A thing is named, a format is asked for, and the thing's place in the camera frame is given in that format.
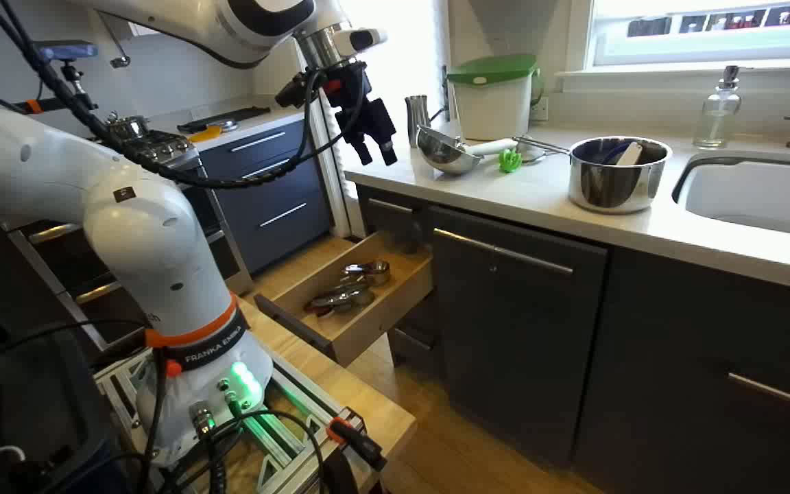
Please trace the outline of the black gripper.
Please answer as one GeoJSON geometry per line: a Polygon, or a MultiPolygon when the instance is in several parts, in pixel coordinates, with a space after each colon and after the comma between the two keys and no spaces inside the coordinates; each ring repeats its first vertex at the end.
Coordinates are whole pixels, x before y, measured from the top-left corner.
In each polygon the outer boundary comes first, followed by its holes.
{"type": "Polygon", "coordinates": [[[378,142],[384,165],[394,165],[397,153],[393,145],[394,123],[380,99],[371,99],[371,79],[365,75],[365,62],[340,62],[324,72],[324,93],[330,104],[338,110],[338,127],[342,138],[351,142],[361,165],[371,165],[372,156],[365,145],[365,134],[378,142]]]}

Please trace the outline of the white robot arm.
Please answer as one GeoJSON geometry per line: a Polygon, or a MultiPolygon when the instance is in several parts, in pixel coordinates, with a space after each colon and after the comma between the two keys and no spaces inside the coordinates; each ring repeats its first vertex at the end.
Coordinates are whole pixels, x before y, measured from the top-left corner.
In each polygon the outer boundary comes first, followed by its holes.
{"type": "MultiPolygon", "coordinates": [[[[297,38],[306,69],[330,77],[384,42],[378,28],[351,28],[338,0],[85,2],[246,69],[297,38]]],[[[188,408],[207,400],[228,371],[246,371],[255,386],[271,379],[275,363],[249,334],[172,169],[120,150],[106,130],[76,138],[0,104],[0,216],[81,228],[135,296],[151,320],[144,346],[161,359],[136,393],[144,442],[159,456],[186,453],[195,438],[188,408]]]]}

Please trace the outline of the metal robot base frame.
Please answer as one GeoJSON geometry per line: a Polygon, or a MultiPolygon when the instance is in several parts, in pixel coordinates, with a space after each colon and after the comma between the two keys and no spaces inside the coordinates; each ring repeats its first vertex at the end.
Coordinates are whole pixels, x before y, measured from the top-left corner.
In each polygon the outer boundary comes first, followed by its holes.
{"type": "Polygon", "coordinates": [[[266,386],[234,366],[186,408],[184,438],[144,451],[139,383],[151,371],[154,357],[136,353],[96,377],[136,459],[143,494],[361,494],[378,486],[386,453],[365,416],[284,359],[275,359],[266,386]]]}

